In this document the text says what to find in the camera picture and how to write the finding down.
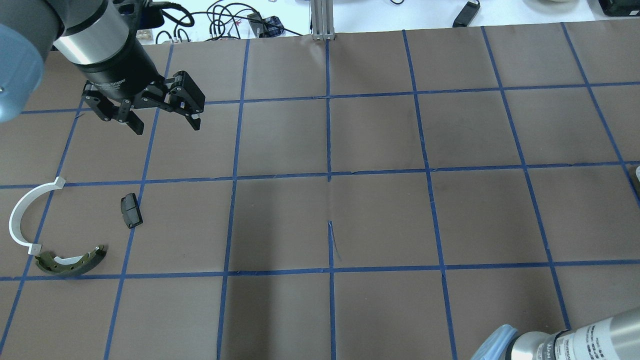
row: white label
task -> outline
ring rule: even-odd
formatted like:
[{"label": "white label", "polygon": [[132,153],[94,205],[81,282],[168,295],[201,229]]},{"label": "white label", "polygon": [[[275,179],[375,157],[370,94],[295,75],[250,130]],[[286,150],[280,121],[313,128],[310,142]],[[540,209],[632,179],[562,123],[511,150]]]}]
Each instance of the white label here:
[{"label": "white label", "polygon": [[620,360],[611,342],[611,318],[581,327],[556,341],[557,360]]}]

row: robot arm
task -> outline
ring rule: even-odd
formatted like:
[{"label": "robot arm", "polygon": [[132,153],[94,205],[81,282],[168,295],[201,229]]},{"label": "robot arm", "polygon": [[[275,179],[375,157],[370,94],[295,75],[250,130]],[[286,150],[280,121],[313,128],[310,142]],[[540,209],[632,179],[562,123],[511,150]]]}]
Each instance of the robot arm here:
[{"label": "robot arm", "polygon": [[0,122],[22,111],[53,44],[89,80],[83,98],[100,119],[140,135],[144,124],[131,109],[158,107],[200,129],[202,91],[187,72],[162,77],[136,39],[143,18],[145,28],[164,22],[151,0],[0,0],[0,8],[0,37],[8,39],[0,44]]}]

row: blue cap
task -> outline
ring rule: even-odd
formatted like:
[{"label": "blue cap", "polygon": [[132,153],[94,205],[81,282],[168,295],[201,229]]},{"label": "blue cap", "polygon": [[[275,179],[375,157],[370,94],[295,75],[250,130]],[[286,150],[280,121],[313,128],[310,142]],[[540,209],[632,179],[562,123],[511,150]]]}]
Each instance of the blue cap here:
[{"label": "blue cap", "polygon": [[500,326],[484,341],[471,360],[499,360],[517,332],[511,325]]},{"label": "blue cap", "polygon": [[44,61],[27,38],[0,24],[0,122],[20,115],[38,87]]}]

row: black power adapter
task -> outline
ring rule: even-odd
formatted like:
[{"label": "black power adapter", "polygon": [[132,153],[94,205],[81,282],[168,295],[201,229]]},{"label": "black power adapter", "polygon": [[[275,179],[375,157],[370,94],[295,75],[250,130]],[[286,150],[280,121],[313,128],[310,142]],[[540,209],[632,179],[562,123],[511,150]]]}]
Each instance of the black power adapter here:
[{"label": "black power adapter", "polygon": [[480,10],[480,1],[478,1],[477,4],[468,1],[465,7],[462,8],[460,13],[456,17],[456,20],[453,20],[453,27],[464,28],[468,26],[471,20],[476,17],[478,10]]}]

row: dark green curved part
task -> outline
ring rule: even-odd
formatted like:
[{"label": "dark green curved part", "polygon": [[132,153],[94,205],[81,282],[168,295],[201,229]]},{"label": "dark green curved part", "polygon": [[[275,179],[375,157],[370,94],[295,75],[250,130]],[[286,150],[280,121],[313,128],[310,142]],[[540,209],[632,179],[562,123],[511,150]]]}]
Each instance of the dark green curved part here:
[{"label": "dark green curved part", "polygon": [[85,254],[74,264],[59,264],[53,259],[54,254],[51,251],[43,252],[35,258],[36,265],[45,273],[60,277],[72,277],[82,275],[92,268],[95,268],[95,266],[104,259],[106,254],[107,252],[104,250],[104,246],[98,245],[93,251]]}]

